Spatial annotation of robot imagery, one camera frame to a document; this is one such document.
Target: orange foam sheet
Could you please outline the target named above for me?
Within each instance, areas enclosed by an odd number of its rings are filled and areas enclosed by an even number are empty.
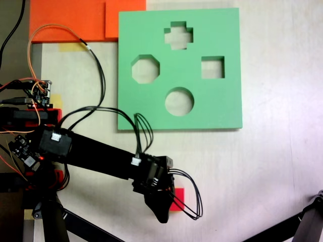
[[[85,41],[105,40],[105,0],[31,0],[29,36],[41,25],[63,24]],[[40,31],[33,42],[74,42],[71,33],[61,28]]]
[[[106,0],[105,38],[118,41],[119,12],[145,11],[146,0]]]
[[[119,11],[144,11],[146,0],[31,0],[29,36],[41,25],[63,24],[85,41],[117,41]],[[78,41],[67,30],[49,27],[34,43]]]

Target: table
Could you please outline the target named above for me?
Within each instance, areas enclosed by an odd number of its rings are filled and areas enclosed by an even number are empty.
[[[223,7],[240,8],[243,129],[159,131],[149,150],[193,176],[204,216],[193,221],[175,213],[160,224],[131,181],[72,166],[70,184],[59,193],[67,209],[125,241],[242,241],[301,211],[322,189],[323,2],[147,0],[148,10]],[[103,106],[115,107],[118,45],[90,46],[106,75]],[[44,44],[41,73],[61,94],[64,113],[97,104],[98,73],[88,53]],[[96,112],[75,132],[135,150],[133,133],[117,132],[112,114]],[[177,178],[176,186],[185,187],[193,206],[189,183]],[[37,221],[35,241],[42,236]]]

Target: cable bundle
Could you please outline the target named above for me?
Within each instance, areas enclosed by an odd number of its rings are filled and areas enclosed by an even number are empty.
[[[170,169],[169,174],[172,175],[181,175],[183,177],[188,178],[195,189],[195,194],[196,194],[196,212],[194,212],[191,208],[189,208],[185,203],[183,203],[178,197],[175,196],[175,194],[173,194],[172,192],[170,192],[170,196],[173,199],[174,203],[187,215],[189,216],[191,219],[193,220],[197,220],[200,217],[203,216],[203,204],[202,204],[202,199],[201,199],[201,195],[200,192],[197,188],[197,185],[195,184],[195,181],[193,180],[193,178],[187,174],[186,172],[179,170],[179,169]],[[182,207],[176,202],[176,200],[179,201],[181,204],[183,204],[189,211],[191,211],[193,214],[186,212],[184,209],[182,209]]]
[[[153,131],[147,119],[140,113],[135,113],[134,120],[135,120],[135,126],[137,128],[136,137],[138,142],[136,155],[139,155],[141,153],[145,153],[151,147],[153,143]],[[142,148],[141,148],[140,133],[139,133],[140,128],[142,129],[146,139],[146,148],[144,149],[144,151],[142,151]]]

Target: red block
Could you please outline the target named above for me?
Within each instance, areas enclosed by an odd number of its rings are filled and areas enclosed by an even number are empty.
[[[180,199],[183,203],[185,203],[184,188],[175,188],[175,196],[178,197],[178,199]],[[176,198],[175,198],[175,202],[180,206],[180,208],[175,203],[172,203],[170,211],[182,211],[182,209],[184,209],[184,204],[179,202]]]

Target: white connector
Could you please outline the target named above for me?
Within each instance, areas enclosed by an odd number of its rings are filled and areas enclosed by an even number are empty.
[[[141,159],[132,157],[132,161],[131,161],[132,165],[139,166],[140,162],[141,162]]]
[[[60,135],[60,134],[52,133],[51,140],[55,140],[55,141],[59,142],[61,137],[62,137],[62,135]]]

